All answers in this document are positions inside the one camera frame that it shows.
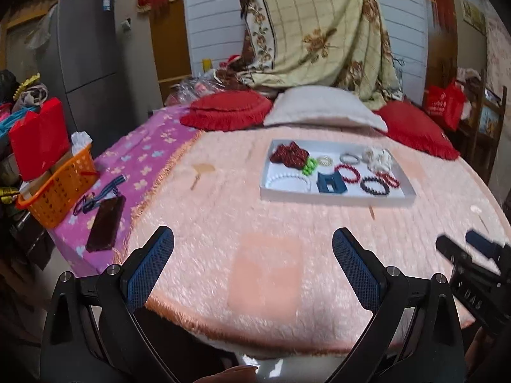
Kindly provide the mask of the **wooden shelf rack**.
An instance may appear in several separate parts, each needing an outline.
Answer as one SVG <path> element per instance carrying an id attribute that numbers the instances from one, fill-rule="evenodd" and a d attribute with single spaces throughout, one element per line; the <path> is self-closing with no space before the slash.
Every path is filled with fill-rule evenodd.
<path id="1" fill-rule="evenodd" d="M 485 68 L 481 78 L 467 78 L 462 84 L 471 106 L 469 116 L 459 122 L 455 144 L 461 157 L 489 184 L 494 168 L 507 107 L 507 88 L 497 95 L 488 85 Z"/>

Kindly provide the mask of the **gold fan hairpin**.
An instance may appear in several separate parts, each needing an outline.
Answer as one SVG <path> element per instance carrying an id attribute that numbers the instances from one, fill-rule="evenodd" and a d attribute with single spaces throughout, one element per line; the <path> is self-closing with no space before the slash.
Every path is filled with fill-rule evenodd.
<path id="1" fill-rule="evenodd" d="M 194 171 L 196 172 L 196 174 L 195 174 L 194 182 L 191 184 L 190 190 L 193 190 L 196 188 L 202 175 L 216 171 L 215 167 L 210 163 L 197 163 L 197 164 L 192 165 L 192 167 L 194 168 Z"/>

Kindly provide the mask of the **left red fringed cushion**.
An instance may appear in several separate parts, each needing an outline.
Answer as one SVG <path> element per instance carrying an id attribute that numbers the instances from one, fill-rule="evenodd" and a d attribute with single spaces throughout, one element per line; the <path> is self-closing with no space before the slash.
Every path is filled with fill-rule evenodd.
<path id="1" fill-rule="evenodd" d="M 254 91 L 225 91 L 193 101 L 180 123 L 203 131 L 239 131 L 261 125 L 273 102 Z"/>

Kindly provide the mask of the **right red fringed cushion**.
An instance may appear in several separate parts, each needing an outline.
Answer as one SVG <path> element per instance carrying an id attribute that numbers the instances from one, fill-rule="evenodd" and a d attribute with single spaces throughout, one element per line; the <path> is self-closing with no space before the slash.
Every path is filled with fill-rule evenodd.
<path id="1" fill-rule="evenodd" d="M 441 127 L 413 104 L 393 100 L 374 113 L 385 122 L 388 138 L 443 160 L 459 158 Z"/>

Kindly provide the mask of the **red box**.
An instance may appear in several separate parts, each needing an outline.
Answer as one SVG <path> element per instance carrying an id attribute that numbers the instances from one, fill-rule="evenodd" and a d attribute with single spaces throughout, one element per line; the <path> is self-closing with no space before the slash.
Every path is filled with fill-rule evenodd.
<path id="1" fill-rule="evenodd" d="M 41 176 L 70 149 L 62 102 L 52 98 L 39 112 L 27 112 L 12 126 L 9 139 L 22 179 Z"/>

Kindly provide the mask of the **white shell hairpin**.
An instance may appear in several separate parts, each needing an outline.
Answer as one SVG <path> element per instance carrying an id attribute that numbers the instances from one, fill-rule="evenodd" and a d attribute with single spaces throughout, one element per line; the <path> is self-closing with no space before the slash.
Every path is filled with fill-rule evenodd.
<path id="1" fill-rule="evenodd" d="M 483 210 L 481 210 L 479 208 L 479 206 L 477 206 L 477 205 L 471 205 L 470 206 L 470 211 L 478 217 L 479 221 L 482 223 L 484 229 L 488 233 L 489 232 L 489 228 L 488 228 L 487 223 L 485 222 L 485 219 L 483 218 Z"/>

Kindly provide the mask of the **white pillow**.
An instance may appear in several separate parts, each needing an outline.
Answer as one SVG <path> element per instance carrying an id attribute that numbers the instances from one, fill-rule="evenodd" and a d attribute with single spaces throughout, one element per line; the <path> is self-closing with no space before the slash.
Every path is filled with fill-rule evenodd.
<path id="1" fill-rule="evenodd" d="M 387 133 L 379 115 L 345 90 L 329 86 L 298 86 L 277 96 L 265 126 L 307 124 L 327 127 L 370 127 Z"/>

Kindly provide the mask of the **purple floral blanket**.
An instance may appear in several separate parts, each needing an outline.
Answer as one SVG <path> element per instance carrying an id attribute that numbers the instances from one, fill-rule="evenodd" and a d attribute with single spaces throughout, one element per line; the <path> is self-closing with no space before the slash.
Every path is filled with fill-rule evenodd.
<path id="1" fill-rule="evenodd" d="M 197 140 L 198 131 L 180 123 L 187 112 L 187 106 L 159 109 L 146 123 L 95 159 L 100 178 L 88 193 L 98 195 L 108 183 L 123 176 L 126 180 L 118 189 L 126 202 L 114 247 L 110 250 L 89 252 L 86 249 L 96 209 L 87 214 L 69 211 L 60 225 L 50 230 L 52 240 L 76 276 L 95 275 L 113 263 L 131 229 L 132 213 L 149 198 L 158 177 L 170 162 L 178 160 Z"/>

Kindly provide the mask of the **orange plastic basket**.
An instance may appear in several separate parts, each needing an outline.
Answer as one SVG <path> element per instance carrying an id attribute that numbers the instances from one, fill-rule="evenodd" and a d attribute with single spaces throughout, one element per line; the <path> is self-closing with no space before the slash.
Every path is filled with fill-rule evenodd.
<path id="1" fill-rule="evenodd" d="M 19 195 L 16 207 L 28 210 L 46 229 L 57 227 L 99 179 L 91 149 L 89 144 L 70 158 L 27 200 Z"/>

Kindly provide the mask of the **red shopping bag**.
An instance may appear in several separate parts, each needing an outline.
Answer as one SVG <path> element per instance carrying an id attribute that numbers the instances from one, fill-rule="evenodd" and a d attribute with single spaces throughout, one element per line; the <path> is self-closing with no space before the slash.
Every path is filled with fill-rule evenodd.
<path id="1" fill-rule="evenodd" d="M 456 131 L 466 95 L 453 79 L 446 87 L 429 86 L 423 100 L 424 112 L 443 130 Z"/>

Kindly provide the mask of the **white jewelry tray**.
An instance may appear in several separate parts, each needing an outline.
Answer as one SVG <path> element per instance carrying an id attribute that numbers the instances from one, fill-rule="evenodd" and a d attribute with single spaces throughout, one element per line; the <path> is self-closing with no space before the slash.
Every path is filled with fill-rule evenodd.
<path id="1" fill-rule="evenodd" d="M 409 207 L 416 192 L 389 150 L 362 144 L 274 139 L 260 182 L 265 201 Z"/>

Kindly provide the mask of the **white shell jewelry pile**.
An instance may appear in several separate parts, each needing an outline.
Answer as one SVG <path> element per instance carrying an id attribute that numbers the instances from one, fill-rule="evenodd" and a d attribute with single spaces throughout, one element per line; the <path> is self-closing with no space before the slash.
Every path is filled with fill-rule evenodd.
<path id="1" fill-rule="evenodd" d="M 392 171 L 394 160 L 388 150 L 370 147 L 364 150 L 362 162 L 367 165 L 372 173 L 389 174 Z"/>

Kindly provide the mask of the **clear plastic bag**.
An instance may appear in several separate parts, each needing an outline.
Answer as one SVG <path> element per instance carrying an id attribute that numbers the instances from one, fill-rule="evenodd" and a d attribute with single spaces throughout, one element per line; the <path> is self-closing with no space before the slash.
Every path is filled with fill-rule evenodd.
<path id="1" fill-rule="evenodd" d="M 211 69 L 198 77 L 185 78 L 172 85 L 164 105 L 186 105 L 207 95 L 243 89 L 245 85 L 237 79 L 236 73 L 226 69 Z"/>

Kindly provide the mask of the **grey refrigerator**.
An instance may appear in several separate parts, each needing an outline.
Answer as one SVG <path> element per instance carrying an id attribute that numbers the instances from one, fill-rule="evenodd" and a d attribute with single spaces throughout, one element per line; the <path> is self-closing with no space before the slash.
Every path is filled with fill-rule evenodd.
<path id="1" fill-rule="evenodd" d="M 114 0 L 59 0 L 34 50 L 49 95 L 62 102 L 68 133 L 85 131 L 99 156 L 136 126 L 117 40 Z"/>

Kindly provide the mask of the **red fringed cushion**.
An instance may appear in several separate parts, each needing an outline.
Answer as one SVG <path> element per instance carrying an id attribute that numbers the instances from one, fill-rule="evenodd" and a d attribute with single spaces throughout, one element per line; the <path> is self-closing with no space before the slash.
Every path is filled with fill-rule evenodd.
<path id="1" fill-rule="evenodd" d="M 413 104 L 393 100 L 374 113 L 385 122 L 388 138 L 443 160 L 459 158 L 441 127 Z"/>
<path id="2" fill-rule="evenodd" d="M 261 125 L 273 102 L 254 91 L 225 91 L 193 101 L 180 123 L 203 131 L 239 131 Z"/>

